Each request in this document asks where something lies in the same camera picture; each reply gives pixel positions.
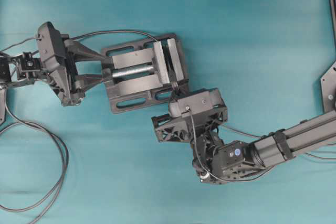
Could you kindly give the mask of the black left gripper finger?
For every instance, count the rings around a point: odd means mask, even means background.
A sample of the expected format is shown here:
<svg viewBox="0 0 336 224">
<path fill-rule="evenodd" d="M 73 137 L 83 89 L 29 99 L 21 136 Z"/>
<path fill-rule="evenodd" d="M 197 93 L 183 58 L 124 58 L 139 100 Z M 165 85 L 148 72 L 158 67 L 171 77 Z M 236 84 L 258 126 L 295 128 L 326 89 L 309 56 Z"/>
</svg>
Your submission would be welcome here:
<svg viewBox="0 0 336 224">
<path fill-rule="evenodd" d="M 72 93 L 85 93 L 107 79 L 102 74 L 75 74 L 72 77 Z"/>
<path fill-rule="evenodd" d="M 64 41 L 64 45 L 68 53 L 68 59 L 73 62 L 104 61 L 108 58 L 75 40 L 67 39 Z"/>
</svg>

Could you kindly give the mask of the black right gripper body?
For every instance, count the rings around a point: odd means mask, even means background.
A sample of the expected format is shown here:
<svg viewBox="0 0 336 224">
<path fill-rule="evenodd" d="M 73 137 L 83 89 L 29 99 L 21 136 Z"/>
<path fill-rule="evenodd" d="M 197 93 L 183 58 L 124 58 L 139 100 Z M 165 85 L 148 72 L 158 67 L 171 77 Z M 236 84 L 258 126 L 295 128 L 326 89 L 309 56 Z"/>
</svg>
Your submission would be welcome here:
<svg viewBox="0 0 336 224">
<path fill-rule="evenodd" d="M 169 112 L 152 117 L 154 132 L 159 142 L 188 143 L 194 136 L 213 131 L 227 121 L 226 104 L 220 103 L 207 108 L 205 104 L 179 107 L 169 103 Z"/>
</svg>

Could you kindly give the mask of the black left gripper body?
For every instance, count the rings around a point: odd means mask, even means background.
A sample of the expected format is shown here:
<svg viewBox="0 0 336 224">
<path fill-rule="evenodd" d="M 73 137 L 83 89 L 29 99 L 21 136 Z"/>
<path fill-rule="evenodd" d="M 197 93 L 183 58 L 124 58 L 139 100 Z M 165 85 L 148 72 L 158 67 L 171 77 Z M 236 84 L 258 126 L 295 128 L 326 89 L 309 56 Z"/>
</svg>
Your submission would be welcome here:
<svg viewBox="0 0 336 224">
<path fill-rule="evenodd" d="M 70 39 L 69 35 L 61 34 L 63 43 L 65 40 Z M 50 87 L 52 87 L 54 93 L 57 95 L 63 106 L 79 105 L 81 100 L 85 97 L 84 93 L 72 93 L 72 77 L 78 74 L 76 62 L 68 59 L 68 53 L 66 50 L 66 58 L 64 65 L 57 68 L 53 72 L 46 70 L 47 80 Z"/>
</svg>

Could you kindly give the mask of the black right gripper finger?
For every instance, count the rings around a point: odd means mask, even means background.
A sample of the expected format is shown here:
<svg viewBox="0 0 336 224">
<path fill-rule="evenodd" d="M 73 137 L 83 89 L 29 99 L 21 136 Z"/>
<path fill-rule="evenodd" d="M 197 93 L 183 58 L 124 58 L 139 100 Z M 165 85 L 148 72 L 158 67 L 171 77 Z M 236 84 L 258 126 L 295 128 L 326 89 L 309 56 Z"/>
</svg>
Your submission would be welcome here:
<svg viewBox="0 0 336 224">
<path fill-rule="evenodd" d="M 184 94 L 187 94 L 189 92 L 188 86 L 176 86 L 172 88 L 171 97 L 170 100 L 176 100 L 179 97 L 181 97 Z"/>
</svg>

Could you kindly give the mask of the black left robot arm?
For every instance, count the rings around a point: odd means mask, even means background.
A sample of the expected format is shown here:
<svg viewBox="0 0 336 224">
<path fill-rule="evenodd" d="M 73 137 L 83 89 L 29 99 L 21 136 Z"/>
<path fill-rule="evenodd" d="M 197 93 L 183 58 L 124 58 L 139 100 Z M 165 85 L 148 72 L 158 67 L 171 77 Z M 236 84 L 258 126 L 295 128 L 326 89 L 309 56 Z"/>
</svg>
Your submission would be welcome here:
<svg viewBox="0 0 336 224">
<path fill-rule="evenodd" d="M 18 88 L 46 82 L 63 106 L 74 106 L 85 98 L 85 92 L 103 81 L 102 74 L 79 74 L 76 63 L 99 61 L 108 57 L 69 39 L 68 35 L 40 35 L 38 58 L 32 52 L 10 57 L 1 53 L 1 88 Z"/>
</svg>

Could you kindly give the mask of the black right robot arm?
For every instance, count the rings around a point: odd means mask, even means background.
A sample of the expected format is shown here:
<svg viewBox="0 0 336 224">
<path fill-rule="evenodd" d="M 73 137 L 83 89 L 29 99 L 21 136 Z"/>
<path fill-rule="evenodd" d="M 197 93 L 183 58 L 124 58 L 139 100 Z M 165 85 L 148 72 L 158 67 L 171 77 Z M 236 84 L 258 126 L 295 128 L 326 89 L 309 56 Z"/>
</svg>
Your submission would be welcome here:
<svg viewBox="0 0 336 224">
<path fill-rule="evenodd" d="M 203 183 L 249 182 L 300 154 L 335 142 L 335 109 L 246 143 L 224 143 L 218 128 L 227 107 L 217 88 L 173 96 L 169 112 L 152 118 L 159 142 L 189 143 L 192 166 Z"/>
</svg>

